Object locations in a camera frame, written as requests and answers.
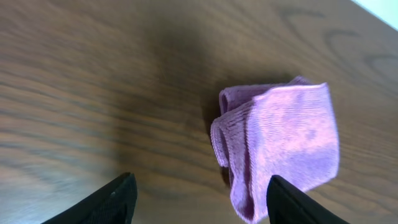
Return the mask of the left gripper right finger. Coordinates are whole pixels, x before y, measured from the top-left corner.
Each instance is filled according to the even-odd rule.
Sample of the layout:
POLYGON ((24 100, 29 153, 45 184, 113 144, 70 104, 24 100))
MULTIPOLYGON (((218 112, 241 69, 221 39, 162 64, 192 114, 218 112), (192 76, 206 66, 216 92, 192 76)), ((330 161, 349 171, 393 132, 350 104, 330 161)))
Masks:
POLYGON ((348 224, 279 175, 267 188, 270 224, 348 224))

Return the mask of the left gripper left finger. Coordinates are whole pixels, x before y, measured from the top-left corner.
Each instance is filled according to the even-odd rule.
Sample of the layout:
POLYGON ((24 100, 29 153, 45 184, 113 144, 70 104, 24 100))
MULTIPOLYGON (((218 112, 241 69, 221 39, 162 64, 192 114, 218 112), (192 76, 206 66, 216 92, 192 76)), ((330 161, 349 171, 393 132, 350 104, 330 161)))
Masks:
POLYGON ((135 176, 125 172, 43 224, 131 224, 136 201, 135 176))

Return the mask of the purple microfibre cloth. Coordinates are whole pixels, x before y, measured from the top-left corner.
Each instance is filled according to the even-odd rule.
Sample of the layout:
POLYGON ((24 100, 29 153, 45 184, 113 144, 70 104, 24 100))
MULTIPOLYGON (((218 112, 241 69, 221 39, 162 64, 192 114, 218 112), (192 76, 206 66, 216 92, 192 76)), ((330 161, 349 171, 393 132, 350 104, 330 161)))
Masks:
POLYGON ((267 211, 267 187, 280 175, 301 191, 338 173, 338 129, 329 87, 302 77, 288 83, 232 86, 219 94, 211 143, 229 170, 230 199, 246 223, 267 211))

